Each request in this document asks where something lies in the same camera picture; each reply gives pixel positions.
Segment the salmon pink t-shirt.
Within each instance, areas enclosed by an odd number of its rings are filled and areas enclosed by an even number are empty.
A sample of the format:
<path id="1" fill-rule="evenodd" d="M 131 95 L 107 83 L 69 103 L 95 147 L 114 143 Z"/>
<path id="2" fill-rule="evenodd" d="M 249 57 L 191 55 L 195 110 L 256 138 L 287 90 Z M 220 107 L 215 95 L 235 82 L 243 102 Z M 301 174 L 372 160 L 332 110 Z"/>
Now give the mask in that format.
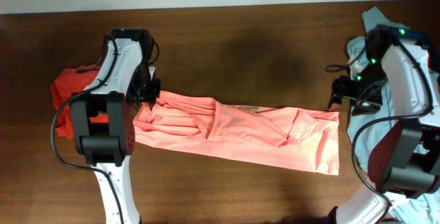
<path id="1" fill-rule="evenodd" d="M 222 104 L 162 91 L 133 119 L 135 140 L 154 148 L 266 166 L 339 173 L 337 112 Z"/>

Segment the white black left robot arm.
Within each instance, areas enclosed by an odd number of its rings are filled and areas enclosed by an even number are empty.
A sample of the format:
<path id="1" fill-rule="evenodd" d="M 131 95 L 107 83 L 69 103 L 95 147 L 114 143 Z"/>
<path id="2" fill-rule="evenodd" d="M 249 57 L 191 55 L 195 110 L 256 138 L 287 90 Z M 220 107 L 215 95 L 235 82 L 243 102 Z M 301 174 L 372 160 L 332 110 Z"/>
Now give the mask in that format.
<path id="1" fill-rule="evenodd" d="M 117 28 L 105 39 L 105 58 L 92 82 L 69 103 L 77 153 L 97 179 L 105 221 L 142 221 L 131 187 L 135 148 L 131 105 L 155 104 L 161 81 L 153 63 L 160 49 L 148 30 Z"/>

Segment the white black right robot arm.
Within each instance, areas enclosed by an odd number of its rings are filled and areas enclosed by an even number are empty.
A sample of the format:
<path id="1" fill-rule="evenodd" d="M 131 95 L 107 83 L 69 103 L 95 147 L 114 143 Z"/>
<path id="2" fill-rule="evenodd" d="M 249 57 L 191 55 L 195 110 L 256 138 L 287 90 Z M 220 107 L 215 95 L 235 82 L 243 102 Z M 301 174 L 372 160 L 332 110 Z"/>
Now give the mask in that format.
<path id="1" fill-rule="evenodd" d="M 343 99 L 353 106 L 352 115 L 377 113 L 384 106 L 382 89 L 388 85 L 393 114 L 363 124 L 354 135 L 380 122 L 392 127 L 368 156 L 367 177 L 358 159 L 351 157 L 362 187 L 344 205 L 335 206 L 329 223 L 380 223 L 398 205 L 439 189 L 439 91 L 430 75 L 439 71 L 439 54 L 423 32 L 377 25 L 365 37 L 359 58 L 347 65 L 328 65 L 327 72 L 348 71 L 331 87 L 329 108 Z"/>

